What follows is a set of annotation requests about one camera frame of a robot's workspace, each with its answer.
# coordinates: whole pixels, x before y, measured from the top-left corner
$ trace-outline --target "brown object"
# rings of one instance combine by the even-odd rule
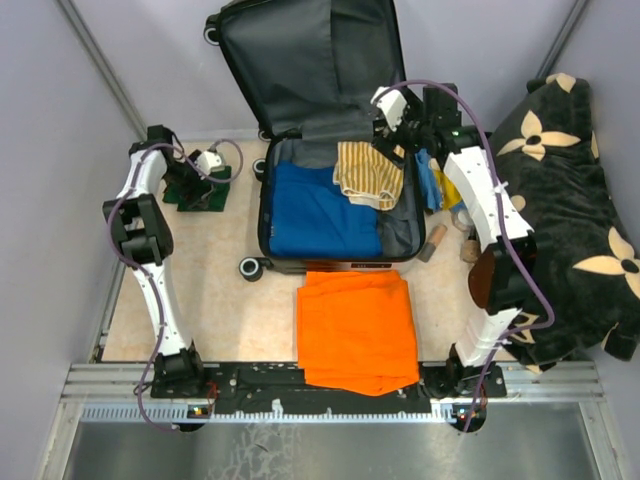
[[[496,269],[496,258],[493,250],[487,248],[469,272],[469,293],[474,303],[480,308],[487,308],[491,283]]]
[[[420,255],[418,255],[418,258],[424,263],[427,263],[431,258],[431,256],[433,255],[433,253],[436,251],[436,247],[440,245],[440,242],[442,241],[446,233],[447,233],[447,227],[445,227],[441,223],[436,225],[436,227],[433,230],[431,230],[431,233],[429,234],[429,238],[427,239],[427,242],[424,244],[424,247],[422,247],[422,251],[420,252]]]
[[[463,262],[476,263],[480,257],[480,242],[477,240],[465,240],[462,244],[460,257]]]
[[[443,224],[439,223],[436,227],[431,230],[431,234],[429,235],[429,239],[427,243],[432,243],[434,246],[440,245],[440,242],[444,238],[444,235],[447,233],[447,227]]]

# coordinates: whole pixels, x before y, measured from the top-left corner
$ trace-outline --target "black cushion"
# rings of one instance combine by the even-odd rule
[[[606,340],[607,352],[629,360],[640,333],[640,261],[607,190],[589,84],[560,74],[527,90],[490,142],[501,181],[520,197],[514,204],[524,204],[521,215],[552,239],[540,287],[557,318],[507,349],[523,364],[543,365]],[[524,313],[513,325],[545,320],[535,297]]]

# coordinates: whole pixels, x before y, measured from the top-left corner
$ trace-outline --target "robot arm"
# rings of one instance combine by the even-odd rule
[[[455,85],[447,86],[457,92]],[[378,89],[372,99],[382,114],[374,122],[373,146],[387,156],[395,145],[409,153],[426,148],[460,192],[477,231],[482,254],[469,273],[469,291],[476,309],[451,350],[457,365],[452,376],[458,380],[470,378],[487,361],[531,292],[501,238],[497,192],[486,154],[478,146],[478,132],[475,127],[462,126],[456,101],[433,88],[423,90],[422,101],[408,90],[402,94],[391,91],[378,99],[383,90],[386,88]],[[534,238],[531,226],[513,207],[504,188],[499,188],[507,236],[535,277],[546,261],[547,245]]]
[[[160,332],[160,312],[158,301],[150,285],[151,281],[155,282],[160,293],[165,323],[164,339],[160,343],[158,354],[168,357],[188,349],[192,344],[192,338],[183,323],[173,287],[170,260],[170,255],[173,253],[173,238],[155,198],[155,193],[160,188],[160,181],[167,173],[167,160],[161,150],[155,150],[140,165],[142,155],[149,146],[151,145],[134,145],[129,152],[131,169],[125,187],[117,195],[116,200],[127,193],[129,186],[134,190],[123,204],[121,213],[116,216],[116,225],[111,234],[117,235],[116,245],[121,248],[121,253],[142,265],[150,274],[147,276],[140,269],[133,270],[133,275],[142,289],[153,331],[157,337]],[[137,170],[138,176],[133,182],[133,176]],[[109,214],[113,203],[114,201],[105,203],[108,208],[105,215]],[[138,220],[138,226],[134,227],[136,220]]]
[[[194,169],[176,161],[172,149],[162,147],[170,147],[173,137],[173,132],[159,125],[149,128],[147,141],[132,145],[125,186],[114,200],[103,204],[103,214],[108,219],[121,204],[113,216],[110,235],[121,259],[138,266],[133,275],[142,289],[158,342],[153,393],[192,396],[202,389],[203,366],[178,306],[170,262],[173,237],[155,194],[164,179],[189,199],[189,192],[204,180]],[[224,168],[224,160],[215,151],[195,151],[190,158],[205,173]]]

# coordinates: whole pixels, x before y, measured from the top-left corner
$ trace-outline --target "yellow striped cloth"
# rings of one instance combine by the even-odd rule
[[[404,156],[402,147],[395,153]],[[402,194],[404,172],[367,142],[339,142],[334,185],[355,205],[391,210]]]

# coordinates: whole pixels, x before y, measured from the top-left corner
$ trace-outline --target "beige floor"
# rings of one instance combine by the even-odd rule
[[[208,145],[188,145],[206,148]],[[238,262],[259,255],[256,227],[259,183],[251,163],[264,156],[266,143],[241,144],[245,169],[231,187],[223,213],[180,213],[161,203],[171,227],[175,250],[172,268],[180,308],[205,361],[295,361],[294,302],[301,275],[265,272],[246,282]],[[233,150],[222,149],[235,165]],[[467,264],[459,259],[463,234],[450,215],[427,219],[427,231],[438,223],[449,230],[429,263],[414,262],[409,282],[421,360],[443,360],[462,334],[473,308],[466,286]],[[154,337],[140,288],[125,273],[104,361],[146,360]],[[500,352],[499,359],[508,359]]]

